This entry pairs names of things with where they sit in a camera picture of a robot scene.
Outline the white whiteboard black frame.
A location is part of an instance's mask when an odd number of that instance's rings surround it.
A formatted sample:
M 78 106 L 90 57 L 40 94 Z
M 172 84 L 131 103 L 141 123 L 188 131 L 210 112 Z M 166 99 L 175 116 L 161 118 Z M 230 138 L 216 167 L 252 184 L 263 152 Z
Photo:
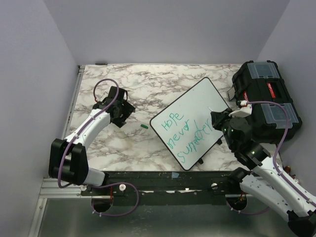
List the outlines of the white whiteboard black frame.
M 223 136 L 213 129 L 208 107 L 222 112 L 229 106 L 211 80 L 203 78 L 150 120 L 150 127 L 185 171 Z

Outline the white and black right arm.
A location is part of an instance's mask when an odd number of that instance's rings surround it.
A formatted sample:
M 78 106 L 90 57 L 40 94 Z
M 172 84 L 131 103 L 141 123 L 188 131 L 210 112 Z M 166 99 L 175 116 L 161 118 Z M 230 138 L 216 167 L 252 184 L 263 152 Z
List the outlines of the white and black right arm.
M 249 170 L 237 168 L 227 181 L 234 194 L 243 191 L 277 212 L 298 237 L 316 234 L 316 197 L 286 173 L 270 153 L 252 139 L 252 126 L 233 117 L 231 109 L 211 112 L 215 130 L 222 131 L 237 160 Z

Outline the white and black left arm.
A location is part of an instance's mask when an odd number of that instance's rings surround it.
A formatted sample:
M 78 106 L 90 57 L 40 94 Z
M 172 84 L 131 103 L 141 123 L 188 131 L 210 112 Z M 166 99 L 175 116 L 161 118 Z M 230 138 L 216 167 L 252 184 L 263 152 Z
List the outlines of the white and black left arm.
M 121 128 L 133 112 L 135 107 L 127 101 L 127 91 L 111 86 L 108 96 L 93 105 L 89 116 L 75 132 L 52 142 L 49 176 L 70 184 L 91 185 L 97 194 L 106 194 L 110 186 L 105 173 L 89 167 L 86 151 L 106 126 L 112 123 Z

